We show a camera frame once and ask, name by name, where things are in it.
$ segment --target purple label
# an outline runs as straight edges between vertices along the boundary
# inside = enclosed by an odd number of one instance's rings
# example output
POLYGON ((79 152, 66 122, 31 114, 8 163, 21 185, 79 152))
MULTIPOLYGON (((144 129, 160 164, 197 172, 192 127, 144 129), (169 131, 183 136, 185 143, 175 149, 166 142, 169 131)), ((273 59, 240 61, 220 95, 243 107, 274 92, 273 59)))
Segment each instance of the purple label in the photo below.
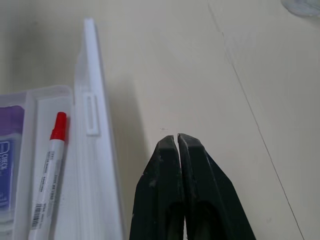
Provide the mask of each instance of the purple label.
POLYGON ((0 141, 0 210, 10 206, 14 144, 13 139, 0 141))

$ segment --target plastic latch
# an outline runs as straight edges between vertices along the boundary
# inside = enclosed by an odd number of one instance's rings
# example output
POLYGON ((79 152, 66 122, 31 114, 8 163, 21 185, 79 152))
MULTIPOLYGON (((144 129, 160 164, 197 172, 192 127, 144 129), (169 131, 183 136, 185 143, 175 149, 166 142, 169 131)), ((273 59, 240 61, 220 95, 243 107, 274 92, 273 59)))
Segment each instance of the plastic latch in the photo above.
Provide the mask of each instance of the plastic latch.
POLYGON ((96 96, 91 92, 83 94, 85 130, 89 136, 99 135, 96 96))

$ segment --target pen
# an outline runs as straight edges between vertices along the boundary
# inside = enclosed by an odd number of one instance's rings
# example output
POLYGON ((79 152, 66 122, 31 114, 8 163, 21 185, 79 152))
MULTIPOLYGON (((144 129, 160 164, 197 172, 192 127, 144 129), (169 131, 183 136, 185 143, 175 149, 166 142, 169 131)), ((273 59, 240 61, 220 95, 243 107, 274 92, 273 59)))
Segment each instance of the pen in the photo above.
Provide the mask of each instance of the pen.
POLYGON ((59 173, 65 146, 67 115, 58 112, 46 153, 43 174, 29 232, 29 240, 49 238, 59 173))

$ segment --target white table surface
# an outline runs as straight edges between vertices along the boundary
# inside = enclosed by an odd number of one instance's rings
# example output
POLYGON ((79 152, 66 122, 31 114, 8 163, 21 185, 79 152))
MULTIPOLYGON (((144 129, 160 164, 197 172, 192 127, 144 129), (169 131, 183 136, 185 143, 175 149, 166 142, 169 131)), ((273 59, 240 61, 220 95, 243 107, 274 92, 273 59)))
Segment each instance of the white table surface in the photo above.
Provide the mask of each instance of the white table surface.
POLYGON ((199 138, 258 240, 320 236, 320 23, 280 0, 0 3, 0 93, 73 85, 97 23, 127 229, 157 142, 199 138))

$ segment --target purple packaging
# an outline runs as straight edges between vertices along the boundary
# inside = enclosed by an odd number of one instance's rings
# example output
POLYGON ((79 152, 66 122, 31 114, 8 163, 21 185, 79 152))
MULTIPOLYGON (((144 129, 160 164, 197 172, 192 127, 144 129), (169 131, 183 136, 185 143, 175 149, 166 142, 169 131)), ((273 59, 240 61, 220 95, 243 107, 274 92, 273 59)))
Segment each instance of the purple packaging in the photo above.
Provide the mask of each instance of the purple packaging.
MULTIPOLYGON (((21 106, 0 107, 0 213, 15 205, 24 113, 21 106)), ((11 215, 0 222, 10 221, 11 215)))

